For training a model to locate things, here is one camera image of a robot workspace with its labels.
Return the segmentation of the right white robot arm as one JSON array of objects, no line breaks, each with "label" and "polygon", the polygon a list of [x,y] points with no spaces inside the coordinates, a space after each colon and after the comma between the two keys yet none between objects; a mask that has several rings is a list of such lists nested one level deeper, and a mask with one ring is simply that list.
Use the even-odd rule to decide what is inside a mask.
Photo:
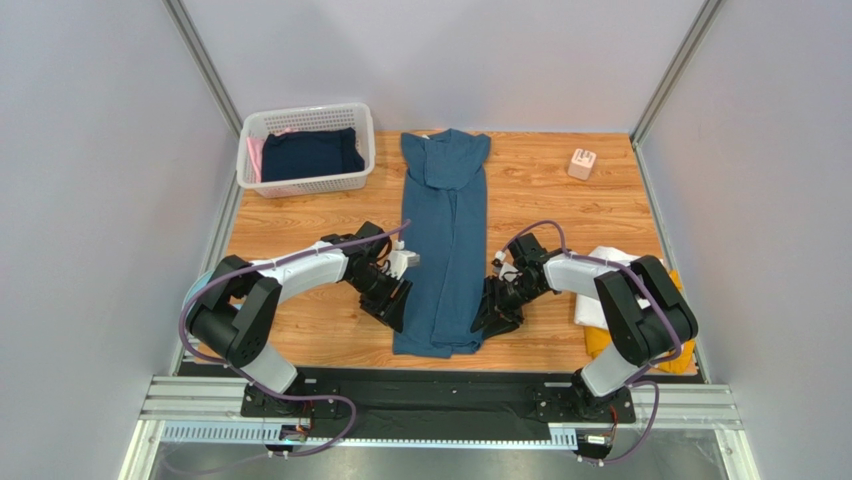
[{"label": "right white robot arm", "polygon": [[584,421],[605,421],[623,407],[629,382],[654,364],[676,359],[698,322],[660,259],[622,264],[570,250],[546,250],[534,234],[513,238],[492,262],[470,328],[484,338],[524,322],[525,305],[547,293],[572,292],[599,301],[610,343],[577,370],[556,405]]}]

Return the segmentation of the teal blue t shirt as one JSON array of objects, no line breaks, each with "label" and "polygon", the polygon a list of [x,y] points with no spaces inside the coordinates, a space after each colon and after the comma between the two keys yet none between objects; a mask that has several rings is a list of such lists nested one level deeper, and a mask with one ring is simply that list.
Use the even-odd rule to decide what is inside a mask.
[{"label": "teal blue t shirt", "polygon": [[472,325],[486,270],[491,139],[448,129],[404,133],[400,147],[407,166],[401,216],[410,223],[402,238],[420,264],[404,275],[412,288],[392,350],[442,359],[474,354],[483,344]]}]

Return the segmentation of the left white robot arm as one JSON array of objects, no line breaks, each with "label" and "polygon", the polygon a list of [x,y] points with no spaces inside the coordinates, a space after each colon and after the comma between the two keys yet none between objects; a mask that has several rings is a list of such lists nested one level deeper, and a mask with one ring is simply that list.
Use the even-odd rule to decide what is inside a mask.
[{"label": "left white robot arm", "polygon": [[345,282],[358,293],[363,311],[401,332],[412,288],[404,275],[420,263],[419,254],[400,239],[401,231],[386,232],[366,222],[354,234],[326,235],[306,249],[273,259],[247,261],[231,255],[190,295],[181,331],[211,349],[224,366],[247,375],[244,415],[334,414],[335,392],[323,394],[308,386],[305,376],[271,345],[277,309],[319,286]]}]

